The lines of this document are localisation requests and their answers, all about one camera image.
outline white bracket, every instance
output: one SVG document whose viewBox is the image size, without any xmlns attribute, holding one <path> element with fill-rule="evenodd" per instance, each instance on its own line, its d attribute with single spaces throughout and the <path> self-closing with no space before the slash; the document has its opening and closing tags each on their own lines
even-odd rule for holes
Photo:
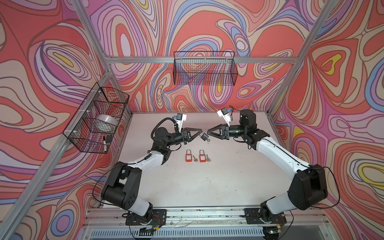
<svg viewBox="0 0 384 240">
<path fill-rule="evenodd" d="M 217 111 L 218 116 L 224 118 L 224 120 L 228 124 L 228 126 L 230 126 L 229 122 L 232 121 L 231 116 L 229 114 L 230 111 L 231 111 L 231 109 L 226 109 L 226 108 L 223 108 L 223 109 Z"/>
<path fill-rule="evenodd" d="M 181 127 L 183 125 L 183 122 L 187 120 L 187 115 L 181 113 L 178 113 L 177 115 L 181 115 L 181 119 L 178 119 L 178 116 L 173 116 L 173 118 L 176 120 L 177 126 L 179 127 L 179 132 L 181 132 Z"/>
</svg>

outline vent grille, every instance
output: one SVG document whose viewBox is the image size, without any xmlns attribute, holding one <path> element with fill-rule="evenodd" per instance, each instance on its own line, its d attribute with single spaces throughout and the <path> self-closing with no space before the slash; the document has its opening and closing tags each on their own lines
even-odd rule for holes
<svg viewBox="0 0 384 240">
<path fill-rule="evenodd" d="M 131 229 L 135 238 L 139 236 L 138 229 Z M 152 238 L 178 238 L 178 237 L 263 237 L 263 227 L 176 227 L 160 228 L 154 232 Z M 129 229 L 99 228 L 94 229 L 91 239 L 123 239 L 132 238 Z"/>
</svg>

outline colorful swirl wallpaper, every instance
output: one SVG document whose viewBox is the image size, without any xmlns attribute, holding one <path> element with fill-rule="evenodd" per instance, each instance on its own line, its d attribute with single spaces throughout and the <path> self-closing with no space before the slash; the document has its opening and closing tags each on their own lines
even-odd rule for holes
<svg viewBox="0 0 384 240">
<path fill-rule="evenodd" d="M 86 4 L 108 56 L 233 50 L 296 56 L 322 1 L 93 0 Z M 290 64 L 238 64 L 235 86 L 175 86 L 173 64 L 113 64 L 133 111 L 267 110 Z"/>
<path fill-rule="evenodd" d="M 0 1 L 0 221 L 103 73 L 71 3 Z M 126 122 L 108 154 L 70 145 L 13 240 L 75 238 Z"/>
<path fill-rule="evenodd" d="M 234 50 L 297 56 L 323 0 L 82 0 L 109 56 Z M 333 169 L 340 239 L 384 239 L 384 2 L 340 0 L 273 111 L 285 147 Z M 175 86 L 172 64 L 111 65 L 133 111 L 267 110 L 290 64 L 241 64 L 235 86 Z M 104 70 L 71 0 L 0 0 L 0 221 Z M 108 154 L 68 148 L 13 240 L 73 240 Z M 329 197 L 337 199 L 329 174 Z M 96 188 L 100 192 L 101 184 Z"/>
<path fill-rule="evenodd" d="M 383 1 L 339 1 L 273 113 L 287 149 L 333 170 L 340 239 L 384 239 L 383 39 Z"/>
</svg>

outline wire basket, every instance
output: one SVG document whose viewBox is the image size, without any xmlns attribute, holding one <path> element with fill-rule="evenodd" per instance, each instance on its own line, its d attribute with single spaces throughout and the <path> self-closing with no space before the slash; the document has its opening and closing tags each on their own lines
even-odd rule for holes
<svg viewBox="0 0 384 240">
<path fill-rule="evenodd" d="M 69 134 L 63 134 L 80 152 L 107 153 L 128 100 L 129 95 L 120 90 L 99 86 L 79 122 Z M 102 114 L 113 117 L 117 124 L 98 119 Z"/>
<path fill-rule="evenodd" d="M 237 79 L 233 51 L 176 51 L 175 85 L 232 85 Z"/>
</svg>

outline cable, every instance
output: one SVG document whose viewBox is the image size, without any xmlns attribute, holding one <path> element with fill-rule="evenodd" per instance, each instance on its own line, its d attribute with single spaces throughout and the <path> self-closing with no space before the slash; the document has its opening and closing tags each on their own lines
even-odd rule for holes
<svg viewBox="0 0 384 240">
<path fill-rule="evenodd" d="M 110 170 L 106 171 L 106 172 L 99 178 L 99 180 L 96 182 L 96 184 L 95 184 L 95 186 L 93 187 L 93 190 L 92 190 L 92 196 L 94 197 L 94 199 L 95 199 L 96 201 L 98 201 L 99 203 L 102 203 L 102 204 L 115 206 L 114 204 L 108 204 L 108 203 L 106 203 L 106 202 L 102 202 L 102 201 L 100 201 L 99 199 L 97 199 L 97 198 L 95 197 L 95 195 L 94 195 L 94 191 L 95 191 L 95 188 L 96 188 L 97 184 L 100 182 L 100 180 L 101 180 L 107 173 L 109 173 L 110 171 L 112 171 L 112 169 L 114 169 L 114 168 L 116 168 L 116 167 L 124 166 L 124 165 L 117 165 L 117 166 L 114 166 L 114 167 L 111 168 Z"/>
<path fill-rule="evenodd" d="M 193 223 L 195 220 L 192 220 L 190 223 L 188 223 L 188 224 L 186 224 L 186 225 L 183 225 L 183 226 L 179 226 L 179 227 L 186 227 L 186 226 L 188 226 L 189 224 L 191 224 L 191 223 Z M 177 224 L 179 224 L 180 223 L 180 220 L 176 223 L 176 224 L 174 224 L 173 226 L 168 226 L 168 225 L 166 225 L 167 227 L 174 227 L 174 228 L 178 228 L 176 225 Z"/>
<path fill-rule="evenodd" d="M 129 232 L 131 233 L 133 239 L 136 239 L 135 236 L 132 234 L 131 226 L 129 224 L 128 224 L 128 227 L 129 227 Z"/>
<path fill-rule="evenodd" d="M 176 149 L 176 150 L 171 150 L 172 152 L 174 152 L 174 151 L 177 151 L 177 150 L 179 150 L 180 148 L 181 148 L 181 143 L 179 143 L 180 144 L 180 147 L 178 148 L 178 149 Z"/>
<path fill-rule="evenodd" d="M 237 141 L 235 138 L 233 138 L 236 142 L 246 143 L 245 141 Z"/>
<path fill-rule="evenodd" d="M 300 165 L 302 165 L 302 166 L 304 166 L 304 167 L 307 167 L 307 168 L 309 168 L 309 169 L 321 169 L 321 168 L 324 169 L 324 168 L 328 168 L 328 170 L 331 172 L 331 174 L 332 174 L 332 176 L 333 176 L 333 179 L 335 180 L 336 189 L 337 189 L 337 192 L 338 192 L 338 195 L 339 195 L 337 202 L 336 202 L 334 205 L 329 206 L 329 207 L 316 207 L 316 206 L 312 206 L 312 207 L 317 208 L 317 209 L 330 209 L 330 208 L 333 208 L 333 207 L 335 207 L 336 205 L 339 204 L 339 202 L 340 202 L 340 198 L 341 198 L 341 196 L 340 196 L 340 190 L 339 190 L 339 185 L 337 184 L 335 175 L 333 174 L 332 170 L 331 170 L 329 167 L 327 167 L 327 166 L 325 166 L 325 167 L 311 167 L 311 165 L 310 165 L 309 167 L 308 167 L 308 166 L 305 166 L 305 165 L 303 165 L 301 162 L 297 161 L 295 158 L 293 158 L 292 156 L 290 156 L 289 154 L 287 154 L 284 150 L 282 150 L 282 151 L 283 151 L 286 155 L 288 155 L 290 158 L 292 158 L 293 160 L 295 160 L 295 162 L 297 162 L 298 164 L 300 164 Z"/>
<path fill-rule="evenodd" d="M 153 137 L 153 134 L 155 134 L 155 131 L 156 131 L 156 129 L 163 123 L 163 122 L 165 122 L 166 120 L 170 120 L 170 121 L 172 121 L 173 122 L 173 124 L 174 124 L 174 127 L 175 127 L 175 132 L 177 132 L 177 122 L 173 119 L 173 118 L 164 118 L 163 120 L 161 120 L 156 126 L 155 126 L 155 128 L 152 130 L 152 132 L 151 132 L 151 139 L 153 139 L 154 137 Z"/>
<path fill-rule="evenodd" d="M 117 165 L 117 166 L 114 166 L 113 168 L 111 168 L 110 170 L 106 171 L 106 172 L 99 178 L 99 180 L 95 183 L 95 185 L 93 186 L 92 197 L 93 197 L 96 201 L 98 201 L 99 203 L 106 204 L 106 205 L 111 205 L 111 206 L 115 206 L 114 204 L 109 204 L 109 203 L 106 203 L 106 202 L 102 202 L 102 201 L 100 201 L 99 199 L 97 199 L 97 198 L 95 197 L 95 195 L 94 195 L 94 191 L 95 191 L 95 188 L 96 188 L 97 184 L 100 182 L 100 180 L 101 180 L 107 173 L 109 173 L 110 171 L 112 171 L 112 169 L 114 169 L 114 168 L 116 168 L 116 167 L 119 167 L 119 166 L 129 166 L 129 165 L 131 165 L 131 164 L 138 164 L 139 162 L 144 161 L 144 160 L 146 160 L 146 159 L 147 159 L 147 158 L 145 157 L 145 158 L 141 159 L 140 161 L 138 161 L 138 162 L 136 162 L 136 163 L 126 163 L 126 164 L 123 164 L 123 165 Z"/>
<path fill-rule="evenodd" d="M 164 225 L 164 221 L 163 221 L 163 219 L 160 216 L 157 216 L 157 215 L 154 215 L 154 216 L 157 217 L 159 220 L 161 220 L 161 225 Z"/>
<path fill-rule="evenodd" d="M 333 208 L 334 206 L 336 206 L 336 205 L 339 204 L 339 202 L 340 202 L 340 190 L 339 190 L 339 186 L 338 186 L 337 181 L 336 181 L 336 177 L 335 177 L 335 175 L 333 174 L 332 170 L 331 170 L 329 167 L 322 167 L 322 168 L 328 168 L 329 171 L 331 172 L 331 174 L 332 174 L 332 176 L 333 176 L 333 179 L 335 180 L 335 185 L 336 185 L 337 192 L 338 192 L 338 194 L 339 194 L 339 198 L 338 198 L 337 202 L 336 202 L 334 205 L 330 206 L 330 207 L 316 207 L 316 206 L 312 206 L 312 207 L 315 207 L 315 208 L 317 208 L 317 209 L 330 209 L 330 208 Z"/>
<path fill-rule="evenodd" d="M 280 240 L 287 232 L 288 232 L 288 230 L 289 230 L 289 228 L 292 226 L 292 223 L 293 223 L 293 220 L 294 220 L 294 216 L 293 216 L 293 213 L 291 212 L 291 211 L 289 211 L 290 213 L 291 213 L 291 215 L 292 215 L 292 222 L 291 222 L 291 224 L 289 225 L 289 227 L 287 228 L 287 230 L 285 230 L 285 233 L 283 234 L 283 235 L 281 235 L 281 237 L 279 237 L 278 238 L 278 240 Z"/>
<path fill-rule="evenodd" d="M 235 108 L 232 105 L 229 105 L 229 107 L 232 109 L 232 111 L 231 111 L 231 121 L 232 121 L 232 114 L 233 114 L 233 111 L 235 110 Z"/>
</svg>

